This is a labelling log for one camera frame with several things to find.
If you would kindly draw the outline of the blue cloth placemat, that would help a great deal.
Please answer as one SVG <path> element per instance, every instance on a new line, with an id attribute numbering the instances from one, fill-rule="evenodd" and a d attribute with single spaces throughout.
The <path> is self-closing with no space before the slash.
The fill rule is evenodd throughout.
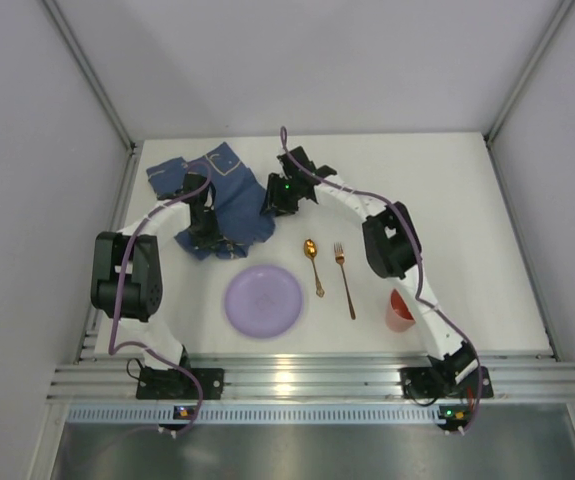
<path id="1" fill-rule="evenodd" d="M 147 169 L 148 182 L 156 196 L 169 195 L 179 190 L 187 172 L 202 176 L 207 163 L 215 187 L 215 214 L 223 239 L 212 248 L 200 248 L 185 229 L 175 236 L 178 245 L 198 260 L 210 255 L 219 259 L 234 260 L 248 256 L 256 243 L 267 241 L 275 232 L 274 217 L 263 214 L 266 190 L 225 142 L 202 157 L 187 161 L 181 157 L 169 159 Z"/>

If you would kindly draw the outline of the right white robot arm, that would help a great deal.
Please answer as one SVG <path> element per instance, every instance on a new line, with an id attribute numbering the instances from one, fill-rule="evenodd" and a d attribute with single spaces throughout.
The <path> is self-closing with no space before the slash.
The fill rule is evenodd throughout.
<path id="1" fill-rule="evenodd" d="M 307 199 L 357 221 L 367 263 L 379 278 L 392 283 L 409 311 L 440 390 L 461 390 L 470 381 L 480 396 L 484 376 L 478 353 L 444 314 L 430 288 L 421 243 L 406 206 L 349 186 L 333 168 L 316 167 L 301 147 L 286 149 L 278 161 L 283 172 L 269 176 L 262 211 L 293 215 L 299 202 Z"/>

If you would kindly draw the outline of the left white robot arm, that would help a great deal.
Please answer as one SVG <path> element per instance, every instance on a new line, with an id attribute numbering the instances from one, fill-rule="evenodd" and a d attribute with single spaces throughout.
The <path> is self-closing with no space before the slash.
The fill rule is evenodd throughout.
<path id="1" fill-rule="evenodd" d="M 196 384 L 186 349 L 158 317 L 164 289 L 160 250 L 186 231 L 191 245 L 212 251 L 223 241 L 215 212 L 211 174 L 190 172 L 181 188 L 158 198 L 142 219 L 119 231 L 97 235 L 91 279 L 91 303 L 111 319 L 107 352 L 139 349 L 154 374 Z"/>

